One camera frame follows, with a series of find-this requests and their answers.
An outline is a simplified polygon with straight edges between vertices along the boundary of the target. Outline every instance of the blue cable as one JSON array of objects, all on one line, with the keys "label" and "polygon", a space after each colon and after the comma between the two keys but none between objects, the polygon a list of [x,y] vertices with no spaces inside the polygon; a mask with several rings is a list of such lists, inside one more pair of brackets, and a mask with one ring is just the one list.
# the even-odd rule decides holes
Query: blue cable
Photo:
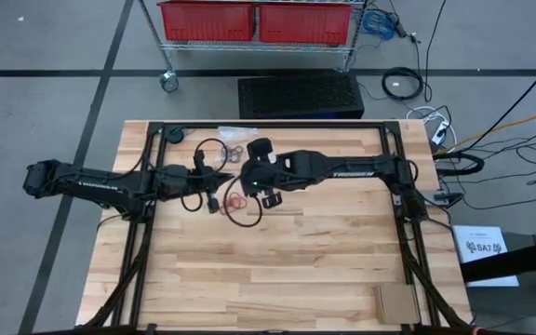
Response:
[{"label": "blue cable", "polygon": [[[396,25],[393,18],[394,14],[386,13],[381,10],[368,9],[361,22],[362,34],[372,34],[380,37],[384,41],[391,40],[395,37]],[[361,12],[354,13],[355,22],[359,24]]]}]

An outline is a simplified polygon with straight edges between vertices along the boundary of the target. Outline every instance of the white cable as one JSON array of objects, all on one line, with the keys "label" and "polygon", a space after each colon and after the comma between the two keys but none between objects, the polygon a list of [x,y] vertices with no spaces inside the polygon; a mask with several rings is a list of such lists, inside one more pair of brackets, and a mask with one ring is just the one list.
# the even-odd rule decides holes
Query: white cable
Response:
[{"label": "white cable", "polygon": [[[420,111],[420,110],[427,110],[427,111],[431,111],[429,114],[427,114],[426,116],[422,116],[421,117],[421,120],[423,120],[424,123],[428,123],[430,121],[433,121],[433,120],[436,120],[437,118],[440,118],[442,119],[442,121],[444,122],[448,122],[448,119],[446,118],[446,116],[440,114],[437,112],[437,108],[434,108],[432,106],[420,106],[420,107],[416,107],[416,108],[413,108],[411,110],[409,110],[407,112],[407,115],[405,116],[407,119],[410,119],[410,115],[415,112],[415,111]],[[454,150],[456,150],[456,144],[458,143],[458,137],[456,136],[456,131],[454,130],[454,127],[452,125],[449,125],[449,129],[450,129],[450,133],[452,133],[452,138],[454,139],[454,145],[452,147],[452,149],[448,150],[449,153],[453,152]]]}]

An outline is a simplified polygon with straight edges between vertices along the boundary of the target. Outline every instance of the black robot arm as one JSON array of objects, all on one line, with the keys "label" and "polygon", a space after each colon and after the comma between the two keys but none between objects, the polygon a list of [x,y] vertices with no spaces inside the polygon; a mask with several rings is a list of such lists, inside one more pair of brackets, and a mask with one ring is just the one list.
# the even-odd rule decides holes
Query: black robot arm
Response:
[{"label": "black robot arm", "polygon": [[233,175],[204,165],[204,152],[196,151],[195,168],[167,165],[159,169],[113,173],[81,168],[47,160],[28,166],[24,191],[41,198],[57,194],[92,201],[103,208],[115,208],[124,220],[147,221],[147,204],[168,201],[191,194],[206,193],[211,213],[219,210],[214,197],[219,187]]},{"label": "black robot arm", "polygon": [[264,208],[282,203],[282,191],[303,190],[331,178],[379,178],[402,200],[405,213],[414,219],[427,217],[425,204],[414,187],[409,161],[393,154],[364,157],[327,157],[298,150],[278,154],[271,163],[272,143],[258,139],[248,144],[249,160],[241,168],[241,185],[247,196],[264,193]]}]

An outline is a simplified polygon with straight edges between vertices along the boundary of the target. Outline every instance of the cart wheel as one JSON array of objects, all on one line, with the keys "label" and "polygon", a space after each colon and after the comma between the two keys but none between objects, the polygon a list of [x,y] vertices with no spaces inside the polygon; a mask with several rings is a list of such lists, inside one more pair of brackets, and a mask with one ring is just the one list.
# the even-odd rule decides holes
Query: cart wheel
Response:
[{"label": "cart wheel", "polygon": [[171,93],[179,87],[179,80],[177,80],[177,75],[174,72],[167,71],[160,76],[160,87],[166,93]]}]

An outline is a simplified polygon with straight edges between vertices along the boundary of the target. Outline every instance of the black plastic crate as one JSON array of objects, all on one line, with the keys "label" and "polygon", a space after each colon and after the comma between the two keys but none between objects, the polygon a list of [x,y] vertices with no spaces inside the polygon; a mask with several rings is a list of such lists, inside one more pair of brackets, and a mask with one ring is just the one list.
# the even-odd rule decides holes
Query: black plastic crate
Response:
[{"label": "black plastic crate", "polygon": [[239,79],[241,119],[359,119],[364,107],[352,75]]}]

